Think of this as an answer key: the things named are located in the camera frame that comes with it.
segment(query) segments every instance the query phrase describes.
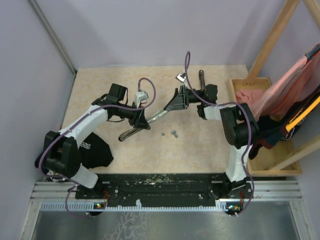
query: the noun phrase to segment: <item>hanging clothes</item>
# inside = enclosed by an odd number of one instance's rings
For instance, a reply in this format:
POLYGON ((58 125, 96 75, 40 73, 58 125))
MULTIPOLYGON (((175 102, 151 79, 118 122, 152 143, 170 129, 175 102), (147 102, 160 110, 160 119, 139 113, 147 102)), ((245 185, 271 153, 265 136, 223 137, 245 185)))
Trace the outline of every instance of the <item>hanging clothes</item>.
POLYGON ((319 104, 320 85, 304 100, 295 102, 281 121, 272 120, 269 116, 260 117, 257 122, 260 134, 249 152, 249 158, 254 159, 261 147, 271 149, 281 139, 291 138, 306 116, 319 104))
POLYGON ((238 103, 247 103, 256 120, 260 116, 284 116, 295 102, 301 100, 303 88, 320 60, 320 43, 301 57, 290 70, 265 92, 241 89, 235 93, 238 103))

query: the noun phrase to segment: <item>gray floor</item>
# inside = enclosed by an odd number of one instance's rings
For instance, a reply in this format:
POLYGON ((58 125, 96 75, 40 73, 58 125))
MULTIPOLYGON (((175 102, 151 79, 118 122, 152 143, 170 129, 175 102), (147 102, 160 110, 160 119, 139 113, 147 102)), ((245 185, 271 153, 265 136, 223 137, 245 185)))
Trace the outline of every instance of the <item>gray floor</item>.
POLYGON ((287 202, 253 202, 239 218, 223 212, 105 212, 78 219, 39 214, 33 240, 298 240, 287 202))

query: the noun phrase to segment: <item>yellow strap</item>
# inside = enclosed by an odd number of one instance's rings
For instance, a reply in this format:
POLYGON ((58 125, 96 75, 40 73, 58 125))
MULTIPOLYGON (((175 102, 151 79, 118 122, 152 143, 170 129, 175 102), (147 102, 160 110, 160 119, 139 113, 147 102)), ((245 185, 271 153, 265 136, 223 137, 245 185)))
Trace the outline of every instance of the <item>yellow strap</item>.
POLYGON ((318 104, 320 103, 320 96, 310 104, 310 106, 307 107, 306 110, 304 110, 303 113, 301 113, 300 116, 298 116, 296 119, 291 121, 285 126, 285 129, 289 132, 291 129, 293 129, 305 116, 307 116, 318 104))

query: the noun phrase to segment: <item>wooden frame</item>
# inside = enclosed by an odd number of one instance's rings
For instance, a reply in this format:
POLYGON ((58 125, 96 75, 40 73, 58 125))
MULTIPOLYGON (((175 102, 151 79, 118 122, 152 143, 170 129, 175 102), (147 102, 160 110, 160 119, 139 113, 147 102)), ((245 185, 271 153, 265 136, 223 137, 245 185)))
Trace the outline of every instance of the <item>wooden frame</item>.
MULTIPOLYGON (((320 6, 317 0, 303 0, 314 21, 320 28, 320 6)), ((267 36, 258 56, 256 57, 247 78, 233 78, 228 82, 228 88, 233 101, 236 101, 236 91, 239 89, 263 89, 266 90, 271 86, 268 77, 257 77, 261 68, 265 64, 281 33, 285 29, 292 14, 294 13, 300 0, 286 0, 274 25, 272 26, 269 35, 267 36)), ((278 143, 274 148, 265 151, 263 154, 264 161, 259 160, 258 156, 252 161, 248 161, 249 172, 256 177, 263 176, 296 176, 301 174, 300 165, 297 162, 299 159, 308 154, 320 149, 320 135, 316 136, 303 146, 294 150, 291 141, 284 141, 278 143), (282 148, 282 153, 286 155, 279 156, 281 151, 274 150, 275 148, 282 148), (259 169, 254 168, 254 161, 260 162, 259 169)))

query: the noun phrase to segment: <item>wooden post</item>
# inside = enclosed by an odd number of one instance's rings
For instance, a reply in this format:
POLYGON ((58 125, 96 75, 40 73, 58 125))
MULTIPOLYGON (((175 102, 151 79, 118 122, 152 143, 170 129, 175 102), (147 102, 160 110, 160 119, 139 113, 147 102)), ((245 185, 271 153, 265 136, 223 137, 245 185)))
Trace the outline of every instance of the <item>wooden post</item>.
POLYGON ((311 13, 315 23, 318 25, 320 29, 320 6, 317 0, 303 0, 304 4, 308 8, 311 13))
POLYGON ((300 0, 286 0, 283 5, 268 37, 266 38, 258 56, 256 57, 254 64, 244 81, 245 84, 253 84, 258 76, 261 68, 268 59, 270 53, 272 52, 274 46, 277 43, 281 33, 285 29, 287 23, 289 22, 290 17, 294 13, 300 0))
POLYGON ((286 166, 289 166, 290 164, 294 163, 295 161, 298 161, 299 159, 302 159, 303 157, 313 153, 314 151, 320 149, 320 134, 301 147, 299 147, 297 150, 294 150, 291 152, 284 161, 274 164, 273 166, 269 167, 270 170, 280 170, 285 168, 286 166))

